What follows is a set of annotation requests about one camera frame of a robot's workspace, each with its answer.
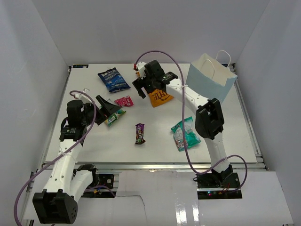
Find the orange chips bag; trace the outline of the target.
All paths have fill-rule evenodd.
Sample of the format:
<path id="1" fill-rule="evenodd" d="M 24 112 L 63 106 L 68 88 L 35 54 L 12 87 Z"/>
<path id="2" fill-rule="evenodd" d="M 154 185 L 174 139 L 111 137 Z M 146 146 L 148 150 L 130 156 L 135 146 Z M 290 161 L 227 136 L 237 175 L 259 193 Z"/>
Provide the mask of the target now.
<path id="1" fill-rule="evenodd" d="M 151 105 L 154 108 L 163 105 L 174 98 L 160 89 L 154 90 L 153 92 L 149 93 L 148 96 L 150 98 Z"/>

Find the white front cover board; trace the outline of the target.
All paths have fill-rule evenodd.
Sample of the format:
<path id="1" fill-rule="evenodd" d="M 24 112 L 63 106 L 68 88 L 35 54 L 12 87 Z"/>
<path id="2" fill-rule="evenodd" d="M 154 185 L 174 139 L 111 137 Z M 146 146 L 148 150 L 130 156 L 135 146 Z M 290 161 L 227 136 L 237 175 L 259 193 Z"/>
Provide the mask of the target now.
<path id="1" fill-rule="evenodd" d="M 292 224 L 272 171 L 249 172 L 242 198 L 199 200 L 191 172 L 124 171 L 115 198 L 81 198 L 77 226 L 281 226 Z"/>

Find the purple M&M's packet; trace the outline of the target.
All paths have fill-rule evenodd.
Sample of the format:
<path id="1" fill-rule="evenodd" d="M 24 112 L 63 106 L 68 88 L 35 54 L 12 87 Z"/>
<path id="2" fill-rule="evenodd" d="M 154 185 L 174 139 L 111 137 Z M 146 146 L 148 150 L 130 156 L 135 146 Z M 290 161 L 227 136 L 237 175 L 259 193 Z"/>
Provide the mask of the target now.
<path id="1" fill-rule="evenodd" d="M 143 123 L 138 123 L 136 124 L 136 139 L 135 139 L 135 144 L 136 145 L 142 145 L 146 141 L 144 139 L 144 124 Z"/>

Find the green Fox's candy packet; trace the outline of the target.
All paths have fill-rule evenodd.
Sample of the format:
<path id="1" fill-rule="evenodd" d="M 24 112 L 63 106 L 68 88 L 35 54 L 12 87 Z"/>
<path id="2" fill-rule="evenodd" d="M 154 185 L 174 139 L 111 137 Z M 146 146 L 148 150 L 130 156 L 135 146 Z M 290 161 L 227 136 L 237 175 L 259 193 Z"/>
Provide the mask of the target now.
<path id="1" fill-rule="evenodd" d="M 110 115 L 105 123 L 108 127 L 110 127 L 111 125 L 113 125 L 121 116 L 123 116 L 126 113 L 126 111 L 119 109 L 117 110 L 115 113 L 113 113 L 112 115 Z"/>

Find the pink candy packet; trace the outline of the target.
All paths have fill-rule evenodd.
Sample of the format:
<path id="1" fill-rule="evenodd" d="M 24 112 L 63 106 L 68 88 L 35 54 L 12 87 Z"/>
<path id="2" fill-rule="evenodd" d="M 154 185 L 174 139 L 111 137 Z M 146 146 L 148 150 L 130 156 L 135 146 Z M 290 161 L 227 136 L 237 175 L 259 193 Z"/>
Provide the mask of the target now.
<path id="1" fill-rule="evenodd" d="M 132 107 L 134 105 L 130 96 L 118 98 L 114 102 L 120 107 Z"/>

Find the teal snack packet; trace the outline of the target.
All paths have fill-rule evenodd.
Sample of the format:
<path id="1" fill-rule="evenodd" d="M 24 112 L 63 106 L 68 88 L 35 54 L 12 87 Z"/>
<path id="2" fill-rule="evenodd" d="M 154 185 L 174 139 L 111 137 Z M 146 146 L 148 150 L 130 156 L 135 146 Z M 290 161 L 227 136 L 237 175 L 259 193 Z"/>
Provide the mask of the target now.
<path id="1" fill-rule="evenodd" d="M 200 138 L 194 133 L 193 118 L 188 117 L 184 119 L 184 127 L 182 121 L 178 122 L 171 128 L 173 139 L 179 152 L 184 151 L 186 144 L 187 149 L 190 149 L 201 143 Z"/>

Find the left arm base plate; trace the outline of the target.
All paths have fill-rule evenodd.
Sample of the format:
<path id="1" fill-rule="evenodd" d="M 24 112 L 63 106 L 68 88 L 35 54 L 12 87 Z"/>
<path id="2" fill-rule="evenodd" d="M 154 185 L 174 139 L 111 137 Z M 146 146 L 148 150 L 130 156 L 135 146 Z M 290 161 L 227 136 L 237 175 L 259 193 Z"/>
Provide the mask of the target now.
<path id="1" fill-rule="evenodd" d="M 114 175 L 113 174 L 96 174 L 94 176 L 93 182 L 87 187 L 87 189 L 95 186 L 106 186 L 112 189 L 114 185 Z"/>

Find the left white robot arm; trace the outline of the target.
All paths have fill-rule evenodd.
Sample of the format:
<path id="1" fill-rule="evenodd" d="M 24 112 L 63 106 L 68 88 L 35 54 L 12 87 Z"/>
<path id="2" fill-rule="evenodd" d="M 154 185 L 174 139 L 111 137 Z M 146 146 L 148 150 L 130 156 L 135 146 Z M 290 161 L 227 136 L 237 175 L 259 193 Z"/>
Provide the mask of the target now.
<path id="1" fill-rule="evenodd" d="M 87 133 L 94 124 L 100 125 L 120 107 L 96 96 L 100 107 L 84 94 L 67 103 L 67 117 L 61 123 L 58 160 L 53 163 L 50 177 L 42 192 L 33 195 L 33 205 L 42 224 L 73 224 L 78 201 L 85 190 L 99 184 L 93 164 L 75 169 Z"/>

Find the aluminium table frame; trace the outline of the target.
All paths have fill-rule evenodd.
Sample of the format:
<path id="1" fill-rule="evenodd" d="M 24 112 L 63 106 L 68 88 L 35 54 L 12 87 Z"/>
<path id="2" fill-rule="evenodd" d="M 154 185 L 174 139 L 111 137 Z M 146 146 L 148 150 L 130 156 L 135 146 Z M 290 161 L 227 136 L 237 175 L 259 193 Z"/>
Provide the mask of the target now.
<path id="1" fill-rule="evenodd" d="M 66 105 L 71 90 L 90 90 L 89 95 L 105 99 L 130 96 L 134 105 L 111 127 L 93 127 L 78 156 L 78 163 L 92 163 L 100 173 L 119 173 L 124 170 L 189 171 L 185 153 L 175 146 L 171 128 L 181 120 L 182 104 L 174 99 L 159 107 L 152 107 L 148 98 L 138 96 L 135 88 L 111 94 L 98 77 L 99 72 L 112 68 L 111 64 L 90 64 L 85 69 L 71 69 L 61 107 L 57 115 L 44 163 L 58 153 L 60 124 L 66 117 Z M 247 167 L 249 171 L 264 170 L 261 152 L 253 135 L 239 85 L 235 83 L 222 104 L 225 119 L 223 143 L 235 171 Z M 136 124 L 144 124 L 145 143 L 136 145 Z"/>

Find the light blue paper bag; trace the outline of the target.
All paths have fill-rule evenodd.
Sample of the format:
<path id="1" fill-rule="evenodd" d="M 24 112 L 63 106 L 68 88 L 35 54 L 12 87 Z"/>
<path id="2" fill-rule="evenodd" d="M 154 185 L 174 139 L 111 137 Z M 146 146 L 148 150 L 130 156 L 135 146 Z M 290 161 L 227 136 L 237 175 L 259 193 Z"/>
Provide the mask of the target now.
<path id="1" fill-rule="evenodd" d="M 228 55 L 226 66 L 217 59 L 220 53 Z M 225 50 L 219 50 L 215 58 L 204 53 L 190 64 L 186 85 L 208 99 L 217 98 L 221 103 L 225 100 L 237 76 L 230 71 L 231 56 Z"/>

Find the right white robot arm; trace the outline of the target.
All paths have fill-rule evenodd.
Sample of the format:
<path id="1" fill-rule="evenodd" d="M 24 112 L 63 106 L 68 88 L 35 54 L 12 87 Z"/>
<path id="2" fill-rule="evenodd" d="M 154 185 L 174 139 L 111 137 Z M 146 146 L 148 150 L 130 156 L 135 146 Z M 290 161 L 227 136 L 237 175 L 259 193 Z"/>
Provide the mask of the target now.
<path id="1" fill-rule="evenodd" d="M 181 100 L 183 108 L 188 107 L 195 114 L 195 130 L 204 139 L 209 152 L 213 184 L 225 187 L 233 169 L 223 144 L 224 117 L 220 101 L 201 96 L 185 85 L 182 75 L 164 72 L 156 60 L 135 63 L 134 70 L 138 77 L 133 85 L 139 96 L 145 98 L 146 94 L 159 89 Z"/>

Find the blue chips bag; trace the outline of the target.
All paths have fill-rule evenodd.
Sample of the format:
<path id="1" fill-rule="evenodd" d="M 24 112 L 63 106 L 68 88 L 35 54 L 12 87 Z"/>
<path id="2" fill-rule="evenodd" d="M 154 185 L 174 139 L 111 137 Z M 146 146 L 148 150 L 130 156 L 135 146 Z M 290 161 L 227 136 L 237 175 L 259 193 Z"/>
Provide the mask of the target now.
<path id="1" fill-rule="evenodd" d="M 115 67 L 108 69 L 105 72 L 98 73 L 98 76 L 109 93 L 116 93 L 131 88 Z"/>

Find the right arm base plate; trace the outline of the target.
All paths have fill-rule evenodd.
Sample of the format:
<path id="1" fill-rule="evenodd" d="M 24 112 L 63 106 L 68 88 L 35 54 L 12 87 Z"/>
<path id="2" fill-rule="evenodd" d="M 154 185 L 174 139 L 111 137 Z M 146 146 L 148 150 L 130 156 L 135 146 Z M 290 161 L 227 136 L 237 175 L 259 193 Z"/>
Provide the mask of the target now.
<path id="1" fill-rule="evenodd" d="M 193 181 L 197 183 L 198 188 L 237 188 L 240 186 L 240 181 L 237 173 L 232 173 L 224 181 L 220 181 L 217 176 L 212 173 L 196 175 Z"/>

